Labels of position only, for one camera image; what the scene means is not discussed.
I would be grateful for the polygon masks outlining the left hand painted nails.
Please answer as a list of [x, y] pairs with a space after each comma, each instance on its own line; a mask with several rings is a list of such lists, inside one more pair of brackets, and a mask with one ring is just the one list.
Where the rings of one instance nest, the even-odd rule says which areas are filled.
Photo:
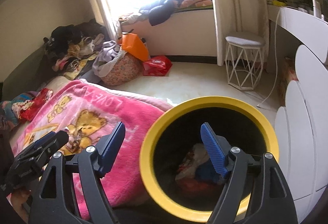
[[31, 192], [30, 190], [22, 187], [20, 189], [16, 189], [12, 192], [10, 203], [18, 216], [25, 222], [28, 223], [28, 213], [23, 208], [23, 204], [27, 202]]

